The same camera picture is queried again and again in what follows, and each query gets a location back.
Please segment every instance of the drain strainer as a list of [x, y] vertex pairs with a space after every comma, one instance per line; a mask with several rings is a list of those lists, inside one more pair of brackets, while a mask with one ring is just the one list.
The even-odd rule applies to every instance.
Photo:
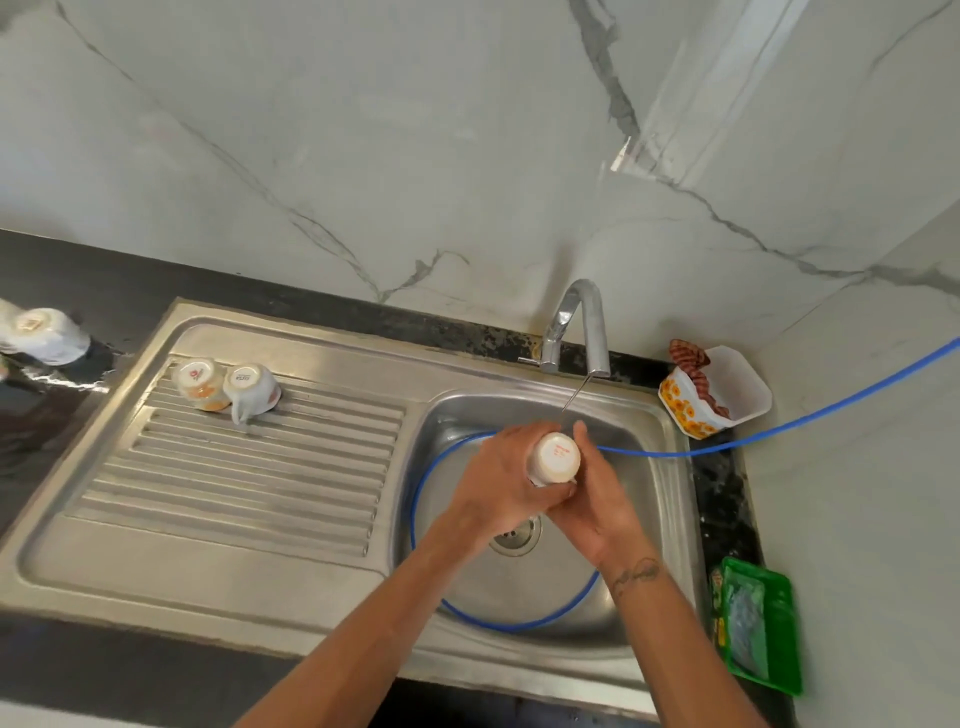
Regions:
[[540, 540], [540, 516], [524, 521], [513, 530], [495, 536], [490, 548], [504, 556], [522, 556], [530, 553]]

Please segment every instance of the person's left hand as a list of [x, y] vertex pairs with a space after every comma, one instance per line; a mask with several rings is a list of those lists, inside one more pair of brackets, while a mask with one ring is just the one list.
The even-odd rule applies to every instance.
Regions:
[[487, 440], [467, 464], [446, 513], [470, 530], [477, 549], [573, 495], [573, 483], [537, 488], [527, 477], [534, 445], [559, 429], [549, 422], [508, 427]]

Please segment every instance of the sink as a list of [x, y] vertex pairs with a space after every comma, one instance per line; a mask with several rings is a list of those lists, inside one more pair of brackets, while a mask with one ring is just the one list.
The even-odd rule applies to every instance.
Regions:
[[[192, 409], [186, 357], [255, 358], [284, 395], [246, 429]], [[309, 652], [410, 553], [430, 462], [470, 434], [558, 419], [580, 381], [373, 336], [177, 302], [0, 545], [0, 607], [128, 625], [286, 655]], [[600, 445], [686, 443], [651, 393], [593, 381], [563, 424]], [[443, 510], [472, 450], [424, 482], [415, 534]], [[609, 455], [647, 532], [707, 612], [688, 462]], [[593, 570], [547, 518], [502, 534], [450, 604], [539, 619]], [[504, 634], [440, 608], [405, 677], [651, 716], [653, 701], [602, 581], [575, 609]]]

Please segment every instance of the forearm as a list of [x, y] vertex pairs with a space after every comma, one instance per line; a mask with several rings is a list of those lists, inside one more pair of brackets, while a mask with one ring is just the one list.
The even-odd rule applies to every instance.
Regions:
[[600, 571], [664, 726], [766, 726], [646, 536], [632, 536]]
[[366, 726], [474, 551], [470, 529], [444, 514], [417, 549], [235, 728]]

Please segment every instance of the wet countertop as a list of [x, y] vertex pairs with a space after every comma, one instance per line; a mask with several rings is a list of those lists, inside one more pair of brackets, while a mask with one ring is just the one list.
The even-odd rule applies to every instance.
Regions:
[[[151, 258], [0, 231], [0, 297], [69, 313], [103, 346], [73, 381], [0, 395], [0, 534], [28, 502], [176, 297], [454, 352], [517, 361], [538, 337]], [[656, 388], [670, 365], [611, 353], [613, 377]], [[561, 370], [582, 374], [582, 347]], [[705, 445], [730, 437], [721, 433]], [[701, 447], [691, 441], [691, 447]], [[724, 556], [760, 563], [735, 452], [693, 458], [707, 571]], [[0, 699], [170, 728], [229, 726], [296, 663], [212, 644], [0, 612]], [[774, 726], [793, 724], [780, 693], [744, 682]], [[374, 725], [403, 716], [453, 726], [638, 726], [635, 720], [497, 693], [398, 679]]]

